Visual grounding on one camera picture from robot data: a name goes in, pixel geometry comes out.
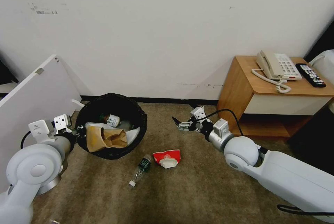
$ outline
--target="baseboard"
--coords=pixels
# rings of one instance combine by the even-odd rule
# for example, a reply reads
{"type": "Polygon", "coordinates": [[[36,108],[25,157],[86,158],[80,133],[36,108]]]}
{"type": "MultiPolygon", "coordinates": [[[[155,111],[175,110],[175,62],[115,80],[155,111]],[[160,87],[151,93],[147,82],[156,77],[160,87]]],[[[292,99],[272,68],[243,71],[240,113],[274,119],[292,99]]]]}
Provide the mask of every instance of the baseboard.
{"type": "MultiPolygon", "coordinates": [[[[98,96],[86,96],[81,95],[82,100],[90,101],[98,96]]],[[[169,98],[143,98],[143,97],[131,97],[136,102],[143,103],[167,103],[167,104],[190,104],[190,105],[211,105],[216,106],[218,100],[204,100],[204,99],[169,99],[169,98]]]]}

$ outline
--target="bottle label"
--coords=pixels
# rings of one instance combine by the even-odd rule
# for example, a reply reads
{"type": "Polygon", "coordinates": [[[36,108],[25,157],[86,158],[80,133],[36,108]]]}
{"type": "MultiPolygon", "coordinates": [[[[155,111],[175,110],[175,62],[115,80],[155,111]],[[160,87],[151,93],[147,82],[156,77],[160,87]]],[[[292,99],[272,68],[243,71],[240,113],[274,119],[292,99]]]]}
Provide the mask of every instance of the bottle label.
{"type": "Polygon", "coordinates": [[[119,124],[120,118],[118,116],[110,114],[109,118],[107,119],[107,125],[117,127],[119,124]]]}
{"type": "Polygon", "coordinates": [[[147,172],[150,169],[150,166],[151,166],[151,162],[145,158],[143,158],[142,161],[138,165],[138,167],[143,169],[145,172],[147,172]]]}

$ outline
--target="black cable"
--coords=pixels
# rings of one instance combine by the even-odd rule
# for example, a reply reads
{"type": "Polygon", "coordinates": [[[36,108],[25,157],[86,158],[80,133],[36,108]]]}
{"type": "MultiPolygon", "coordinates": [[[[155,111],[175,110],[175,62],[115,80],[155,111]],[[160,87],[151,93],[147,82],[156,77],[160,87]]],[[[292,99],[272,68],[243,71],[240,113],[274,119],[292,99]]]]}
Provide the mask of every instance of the black cable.
{"type": "Polygon", "coordinates": [[[23,149],[24,141],[25,141],[25,139],[27,138],[27,136],[28,136],[30,133],[31,133],[31,132],[29,131],[29,132],[27,132],[27,133],[25,134],[25,136],[23,136],[23,138],[22,138],[22,140],[21,140],[21,149],[23,149]]]}
{"type": "Polygon", "coordinates": [[[219,113],[219,112],[221,112],[221,111],[228,111],[228,112],[230,112],[230,113],[233,115],[234,119],[236,120],[237,126],[238,126],[238,128],[239,128],[240,134],[241,134],[241,136],[243,136],[244,133],[243,133],[242,130],[241,130],[241,127],[240,127],[240,125],[239,125],[239,121],[238,121],[236,115],[234,114],[234,112],[233,112],[232,110],[230,110],[230,109],[220,109],[220,110],[218,110],[218,111],[215,111],[214,113],[209,114],[208,116],[206,116],[206,117],[204,117],[204,118],[195,119],[195,120],[193,120],[193,121],[200,121],[200,120],[202,120],[202,119],[206,119],[206,118],[211,117],[212,115],[215,115],[215,114],[217,114],[217,113],[219,113]]]}
{"type": "Polygon", "coordinates": [[[334,212],[304,212],[298,207],[292,207],[287,205],[278,204],[278,210],[296,215],[310,215],[310,216],[334,216],[334,212]]]}

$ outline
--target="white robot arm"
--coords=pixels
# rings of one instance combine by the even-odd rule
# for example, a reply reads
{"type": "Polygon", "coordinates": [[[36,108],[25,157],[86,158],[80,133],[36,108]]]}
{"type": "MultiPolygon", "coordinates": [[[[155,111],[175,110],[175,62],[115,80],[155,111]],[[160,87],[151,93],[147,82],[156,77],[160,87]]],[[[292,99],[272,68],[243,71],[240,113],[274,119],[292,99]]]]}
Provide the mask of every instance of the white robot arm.
{"type": "Polygon", "coordinates": [[[76,136],[68,128],[71,125],[69,116],[60,115],[54,120],[55,130],[50,121],[29,124],[37,144],[21,149],[10,159],[6,175],[11,186],[0,194],[1,223],[29,224],[35,196],[55,187],[66,170],[66,158],[74,147],[76,136]]]}
{"type": "Polygon", "coordinates": [[[234,137],[226,120],[213,124],[203,107],[194,108],[191,115],[188,122],[172,118],[179,130],[203,133],[207,141],[224,153],[230,167],[250,175],[296,206],[278,205],[280,210],[334,223],[334,176],[287,154],[269,151],[248,137],[234,137]]]}

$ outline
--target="wooden nightstand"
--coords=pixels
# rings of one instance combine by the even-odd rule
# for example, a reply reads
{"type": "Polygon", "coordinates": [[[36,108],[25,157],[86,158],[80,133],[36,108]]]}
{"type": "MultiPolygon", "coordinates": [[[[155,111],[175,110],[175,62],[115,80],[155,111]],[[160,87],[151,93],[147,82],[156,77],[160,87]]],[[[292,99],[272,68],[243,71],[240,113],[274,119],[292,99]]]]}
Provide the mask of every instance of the wooden nightstand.
{"type": "MultiPolygon", "coordinates": [[[[306,63],[303,58],[291,59],[294,63],[306,63]]],[[[234,111],[245,136],[287,141],[334,97],[333,85],[321,75],[325,88],[315,88],[303,78],[288,81],[292,90],[280,94],[275,85],[253,75],[251,69],[259,69],[255,56],[233,59],[217,105],[218,110],[234,111]]],[[[219,116],[228,121],[234,135],[240,135],[231,113],[224,111],[219,116]]]]}

